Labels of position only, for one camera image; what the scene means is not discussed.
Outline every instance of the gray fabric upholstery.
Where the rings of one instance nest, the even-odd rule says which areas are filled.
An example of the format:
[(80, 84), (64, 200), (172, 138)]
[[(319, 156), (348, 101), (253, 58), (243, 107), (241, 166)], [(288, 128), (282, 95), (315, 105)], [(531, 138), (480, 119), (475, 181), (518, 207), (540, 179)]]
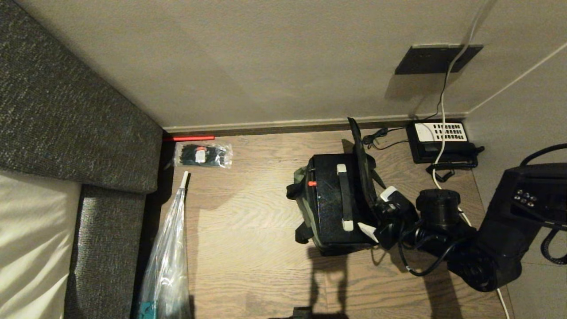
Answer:
[(83, 185), (66, 319), (128, 318), (145, 195)]
[(0, 167), (156, 189), (162, 130), (12, 0), (0, 0)]

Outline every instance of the red object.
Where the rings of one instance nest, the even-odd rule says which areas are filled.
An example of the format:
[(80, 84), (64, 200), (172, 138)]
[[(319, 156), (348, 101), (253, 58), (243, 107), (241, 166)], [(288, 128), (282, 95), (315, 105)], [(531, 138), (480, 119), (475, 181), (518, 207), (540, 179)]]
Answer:
[(164, 137), (164, 142), (211, 141), (214, 136), (172, 136)]

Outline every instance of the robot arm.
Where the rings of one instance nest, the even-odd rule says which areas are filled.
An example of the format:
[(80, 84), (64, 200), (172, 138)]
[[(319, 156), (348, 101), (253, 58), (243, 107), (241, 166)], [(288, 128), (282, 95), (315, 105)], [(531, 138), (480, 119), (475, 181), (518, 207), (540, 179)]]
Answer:
[[(567, 144), (534, 155), (560, 148), (567, 148)], [(567, 255), (554, 258), (548, 251), (555, 234), (567, 230), (567, 163), (527, 165), (527, 161), (504, 172), (478, 231), (459, 216), (460, 196), (455, 191), (421, 191), (416, 201), (421, 216), (417, 217), (413, 205), (390, 190), (384, 192), (389, 196), (380, 196), (382, 209), (396, 209), (384, 209), (376, 237), (386, 249), (397, 243), (402, 261), (413, 275), (426, 275), (447, 261), (450, 271), (482, 292), (520, 276), (520, 261), (541, 227), (552, 229), (541, 245), (543, 255), (553, 263), (567, 264)], [(404, 250), (408, 249), (426, 251), (438, 259), (427, 270), (417, 272), (405, 260)]]

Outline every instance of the couch cushion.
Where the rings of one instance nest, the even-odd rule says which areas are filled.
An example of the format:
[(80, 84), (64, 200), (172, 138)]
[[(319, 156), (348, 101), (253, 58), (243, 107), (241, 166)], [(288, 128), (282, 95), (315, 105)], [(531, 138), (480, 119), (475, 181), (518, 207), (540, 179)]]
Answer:
[(0, 171), (0, 314), (62, 318), (81, 185)]
[(66, 319), (128, 318), (145, 195), (83, 185)]
[(0, 168), (148, 194), (162, 129), (0, 0)]

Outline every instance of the wooden baseboard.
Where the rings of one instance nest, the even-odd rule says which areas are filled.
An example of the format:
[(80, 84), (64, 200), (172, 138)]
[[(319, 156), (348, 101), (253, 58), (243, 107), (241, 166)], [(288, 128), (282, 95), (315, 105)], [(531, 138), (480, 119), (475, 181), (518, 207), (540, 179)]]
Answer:
[[(467, 113), (449, 113), (446, 117), (451, 120), (462, 120)], [(424, 118), (427, 115), (420, 115), (417, 118)], [(407, 116), (368, 116), (356, 117), (362, 129), (381, 128), (381, 127), (401, 127), (410, 123), (413, 119)], [(235, 135), (264, 135), (279, 133), (298, 133), (298, 132), (322, 132), (322, 131), (341, 131), (350, 129), (346, 118), (344, 119), (319, 119), (319, 120), (292, 120), (274, 122), (255, 122), (241, 124), (220, 124), (220, 125), (199, 125), (199, 126), (178, 126), (164, 127), (168, 135), (214, 135), (214, 136), (235, 136)]]

